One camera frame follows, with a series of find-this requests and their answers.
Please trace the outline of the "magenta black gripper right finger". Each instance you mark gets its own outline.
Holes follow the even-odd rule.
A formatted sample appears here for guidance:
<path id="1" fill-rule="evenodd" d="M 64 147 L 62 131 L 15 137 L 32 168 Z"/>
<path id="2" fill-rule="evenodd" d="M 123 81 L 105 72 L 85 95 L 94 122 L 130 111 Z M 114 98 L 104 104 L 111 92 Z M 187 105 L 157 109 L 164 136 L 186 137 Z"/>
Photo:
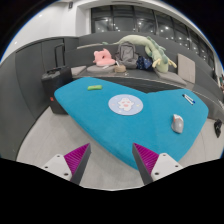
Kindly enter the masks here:
<path id="1" fill-rule="evenodd" d="M 167 153 L 154 151 L 134 143 L 132 154 L 145 185 L 182 169 L 182 166 Z"/>

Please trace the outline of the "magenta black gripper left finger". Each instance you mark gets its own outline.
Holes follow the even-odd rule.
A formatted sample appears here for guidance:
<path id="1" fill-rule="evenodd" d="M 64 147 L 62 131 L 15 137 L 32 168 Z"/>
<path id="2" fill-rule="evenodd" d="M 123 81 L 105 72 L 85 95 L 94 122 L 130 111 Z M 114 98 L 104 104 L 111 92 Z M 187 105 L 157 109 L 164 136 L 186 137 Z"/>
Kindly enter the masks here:
<path id="1" fill-rule="evenodd" d="M 91 145 L 87 143 L 66 155 L 56 154 L 42 166 L 42 169 L 79 185 L 90 154 Z"/>

